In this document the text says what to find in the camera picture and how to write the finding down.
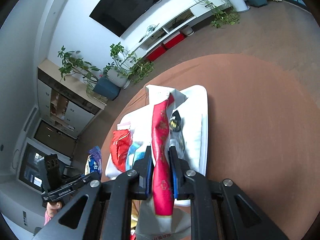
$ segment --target cabinet handle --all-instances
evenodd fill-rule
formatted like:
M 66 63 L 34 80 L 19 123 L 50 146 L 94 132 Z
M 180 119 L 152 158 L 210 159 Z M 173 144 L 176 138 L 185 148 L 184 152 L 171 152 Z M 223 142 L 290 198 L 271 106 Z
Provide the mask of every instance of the cabinet handle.
M 213 3 L 211 2 L 211 3 L 207 4 L 205 7 L 208 7 L 208 6 L 212 5 L 212 4 L 213 4 Z

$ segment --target red box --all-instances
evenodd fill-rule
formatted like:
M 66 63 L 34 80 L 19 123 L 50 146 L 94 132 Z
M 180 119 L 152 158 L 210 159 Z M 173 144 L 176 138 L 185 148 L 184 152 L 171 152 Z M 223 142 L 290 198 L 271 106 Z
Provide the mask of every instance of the red box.
M 147 56 L 147 59 L 150 61 L 154 61 L 156 58 L 159 58 L 162 54 L 164 54 L 167 50 L 161 43 L 158 47 L 156 47 L 151 53 Z
M 177 45 L 180 41 L 183 41 L 185 36 L 181 32 L 175 33 L 170 38 L 167 38 L 163 44 L 167 49 L 172 48 L 174 45 Z

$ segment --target silver bolt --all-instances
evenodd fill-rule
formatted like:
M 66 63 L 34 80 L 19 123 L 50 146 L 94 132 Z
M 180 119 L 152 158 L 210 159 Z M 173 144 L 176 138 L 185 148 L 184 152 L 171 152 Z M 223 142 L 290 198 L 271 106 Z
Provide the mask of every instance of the silver bolt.
M 93 180 L 90 182 L 90 187 L 97 187 L 99 186 L 100 182 L 98 180 Z
M 127 174 L 128 174 L 128 176 L 132 177 L 137 174 L 137 171 L 136 170 L 128 170 Z
M 233 182 L 231 179 L 224 179 L 223 185 L 225 185 L 226 187 L 231 187 L 233 185 Z
M 187 175 L 188 177 L 193 177 L 195 174 L 196 174 L 196 172 L 195 172 L 194 170 L 188 170 L 188 171 L 186 172 L 186 175 Z

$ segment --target television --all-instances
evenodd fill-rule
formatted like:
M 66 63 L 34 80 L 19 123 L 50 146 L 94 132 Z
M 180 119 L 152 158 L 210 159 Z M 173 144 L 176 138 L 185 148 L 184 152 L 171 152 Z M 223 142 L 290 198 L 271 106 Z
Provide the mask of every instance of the television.
M 90 17 L 120 37 L 155 3 L 161 0 L 100 0 Z

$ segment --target brown tablecloth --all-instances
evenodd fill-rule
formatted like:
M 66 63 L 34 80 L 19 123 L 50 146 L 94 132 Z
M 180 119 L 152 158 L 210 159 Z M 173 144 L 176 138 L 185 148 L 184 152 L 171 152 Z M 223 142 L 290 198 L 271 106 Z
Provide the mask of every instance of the brown tablecloth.
M 204 86 L 207 177 L 231 178 L 291 240 L 305 235 L 320 210 L 320 110 L 293 76 L 254 57 L 218 54 L 183 62 L 148 84 Z M 114 122 L 101 149 L 103 172 L 116 124 L 146 102 L 143 88 Z

